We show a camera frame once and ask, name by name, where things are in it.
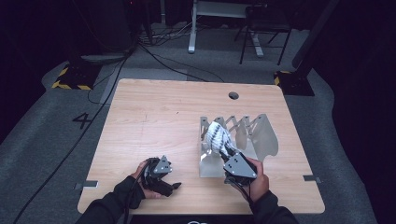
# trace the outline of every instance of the chair seat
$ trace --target chair seat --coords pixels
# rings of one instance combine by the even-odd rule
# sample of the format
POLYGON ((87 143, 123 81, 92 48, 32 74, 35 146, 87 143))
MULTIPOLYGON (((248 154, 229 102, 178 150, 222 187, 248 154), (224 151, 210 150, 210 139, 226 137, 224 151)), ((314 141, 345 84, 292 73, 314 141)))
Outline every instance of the chair seat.
POLYGON ((273 7, 247 7, 247 26, 254 31, 288 32, 290 25, 282 10, 273 7))

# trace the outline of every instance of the gray carpet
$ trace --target gray carpet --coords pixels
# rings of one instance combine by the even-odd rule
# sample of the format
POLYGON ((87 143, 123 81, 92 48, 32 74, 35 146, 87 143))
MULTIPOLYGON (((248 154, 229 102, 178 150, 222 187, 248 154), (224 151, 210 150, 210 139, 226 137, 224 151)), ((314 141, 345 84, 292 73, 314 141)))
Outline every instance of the gray carpet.
MULTIPOLYGON (((159 58, 173 69, 187 72, 186 77, 170 72, 158 76, 158 71, 166 68, 141 48, 128 59, 121 71, 153 71, 150 76, 154 77, 137 78, 197 81, 194 77, 199 77, 221 82, 216 77, 219 76, 225 82, 272 85, 275 71, 294 70, 291 60, 308 32, 292 32, 280 66, 276 66, 280 49, 264 49, 262 58, 255 56, 254 49, 247 49, 243 64, 239 64, 242 38, 233 42, 235 34, 234 29, 203 30, 198 33, 194 54, 188 53, 187 35, 148 48, 152 53, 177 61, 159 58)), ((276 40, 281 42, 283 37, 281 35, 276 40)), ((262 43, 268 38, 260 36, 262 43)), ((59 64, 43 77, 46 93, 0 146, 0 223, 14 220, 23 205, 77 142, 83 130, 80 129, 80 122, 72 120, 83 113, 89 114, 88 119, 94 118, 101 108, 107 85, 112 85, 109 80, 114 80, 120 67, 115 69, 115 64, 104 66, 97 83, 115 69, 113 79, 105 79, 93 91, 52 89, 50 86, 64 64, 59 64)), ((348 161, 332 123, 332 90, 315 71, 310 73, 308 79, 315 97, 285 96, 285 99, 312 171, 322 180, 318 187, 326 211, 320 215, 296 216, 301 223, 376 223, 364 185, 348 161)), ((78 219, 79 191, 73 187, 75 183, 85 180, 107 112, 108 107, 104 106, 68 159, 29 204, 19 223, 74 223, 78 219)))

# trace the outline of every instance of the wooden table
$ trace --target wooden table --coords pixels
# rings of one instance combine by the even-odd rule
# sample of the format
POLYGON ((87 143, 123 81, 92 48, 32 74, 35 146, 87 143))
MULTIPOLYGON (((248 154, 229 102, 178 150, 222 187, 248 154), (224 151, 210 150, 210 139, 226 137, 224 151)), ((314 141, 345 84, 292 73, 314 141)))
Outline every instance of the wooden table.
POLYGON ((102 198, 139 162, 166 155, 173 172, 163 180, 182 182, 169 197, 144 200, 133 214, 250 214, 248 203, 224 178, 201 178, 200 117, 210 120, 235 115, 253 118, 266 114, 276 133, 279 151, 264 160, 264 172, 279 205, 293 213, 322 213, 324 204, 296 132, 282 91, 272 85, 122 79, 116 89, 78 211, 102 198), (229 92, 239 99, 233 100, 229 92))

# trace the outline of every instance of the black sleeve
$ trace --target black sleeve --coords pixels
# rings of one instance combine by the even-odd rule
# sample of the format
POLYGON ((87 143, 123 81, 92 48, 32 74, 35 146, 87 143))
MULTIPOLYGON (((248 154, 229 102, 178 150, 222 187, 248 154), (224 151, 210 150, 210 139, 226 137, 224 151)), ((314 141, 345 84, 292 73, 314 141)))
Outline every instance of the black sleeve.
POLYGON ((294 224, 298 223, 294 214, 286 207, 277 205, 277 197, 270 190, 250 206, 254 222, 257 224, 294 224))
MULTIPOLYGON (((113 190, 113 192, 105 195, 103 199, 93 201, 87 210, 82 214, 77 224, 109 224, 117 223, 120 216, 124 212, 127 198, 131 193, 135 179, 131 176, 126 177, 113 190)), ((145 198, 140 185, 136 185, 132 192, 131 208, 137 208, 140 201, 145 198)))

